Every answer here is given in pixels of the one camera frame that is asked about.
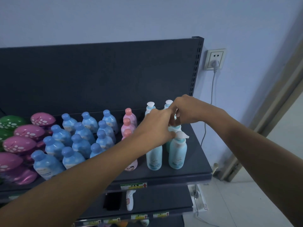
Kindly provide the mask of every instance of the left hand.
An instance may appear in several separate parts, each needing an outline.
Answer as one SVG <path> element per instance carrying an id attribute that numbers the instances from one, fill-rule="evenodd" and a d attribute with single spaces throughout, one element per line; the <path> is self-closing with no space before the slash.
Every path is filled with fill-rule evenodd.
<path id="1" fill-rule="evenodd" d="M 142 139 L 142 141 L 148 145 L 149 150 L 163 145 L 176 136 L 175 132 L 168 131 L 171 114 L 172 109 L 169 108 L 165 110 L 152 109 L 137 129 L 134 130 L 132 136 Z"/>

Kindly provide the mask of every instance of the tiled floor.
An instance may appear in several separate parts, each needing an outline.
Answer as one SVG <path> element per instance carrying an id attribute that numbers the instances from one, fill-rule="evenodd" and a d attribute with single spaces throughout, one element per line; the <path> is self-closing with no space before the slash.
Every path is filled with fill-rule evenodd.
<path id="1" fill-rule="evenodd" d="M 228 183 L 215 178 L 201 184 L 208 211 L 200 212 L 204 221 L 219 227 L 291 227 L 291 223 L 267 198 L 255 182 Z M 185 227 L 211 226 L 196 213 L 183 215 Z"/>

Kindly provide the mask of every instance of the white wall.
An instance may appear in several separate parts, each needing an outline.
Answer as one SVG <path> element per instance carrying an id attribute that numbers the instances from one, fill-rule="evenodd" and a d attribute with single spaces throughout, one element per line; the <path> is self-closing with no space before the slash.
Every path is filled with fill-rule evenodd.
<path id="1" fill-rule="evenodd" d="M 283 115 L 267 138 L 303 159 L 303 93 Z M 242 167 L 232 182 L 252 182 L 252 177 Z"/>
<path id="2" fill-rule="evenodd" d="M 0 47 L 201 36 L 204 51 L 228 49 L 215 81 L 214 104 L 248 125 L 302 35 L 302 4 L 303 0 L 0 0 Z M 211 79 L 212 72 L 199 72 L 194 97 L 210 102 Z M 201 141 L 203 124 L 192 126 Z M 210 128 L 203 149 L 211 165 L 222 165 L 230 155 Z"/>

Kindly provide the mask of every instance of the door frame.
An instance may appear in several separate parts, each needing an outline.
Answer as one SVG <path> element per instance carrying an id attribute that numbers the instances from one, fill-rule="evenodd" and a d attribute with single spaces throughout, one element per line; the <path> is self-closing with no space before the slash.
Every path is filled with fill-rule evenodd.
<path id="1" fill-rule="evenodd" d="M 302 92 L 303 40 L 285 65 L 280 78 L 266 96 L 248 127 L 267 137 Z M 242 167 L 238 159 L 232 155 L 218 173 L 218 179 L 230 182 Z"/>

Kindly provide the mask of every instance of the hand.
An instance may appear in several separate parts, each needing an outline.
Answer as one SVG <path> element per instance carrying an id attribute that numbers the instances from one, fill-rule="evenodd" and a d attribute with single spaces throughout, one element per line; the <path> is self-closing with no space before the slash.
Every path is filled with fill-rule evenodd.
<path id="1" fill-rule="evenodd" d="M 140 138 L 145 145 L 148 145 L 149 150 L 163 145 L 176 136 L 175 132 L 168 131 L 171 114 L 171 109 L 152 109 L 151 112 L 145 116 L 137 129 L 134 130 L 132 136 Z"/>
<path id="2" fill-rule="evenodd" d="M 198 100 L 192 96 L 183 95 L 177 97 L 175 101 L 169 106 L 172 110 L 169 124 L 171 126 L 178 126 L 183 123 L 194 123 L 203 121 L 208 123 L 209 118 L 222 109 Z"/>

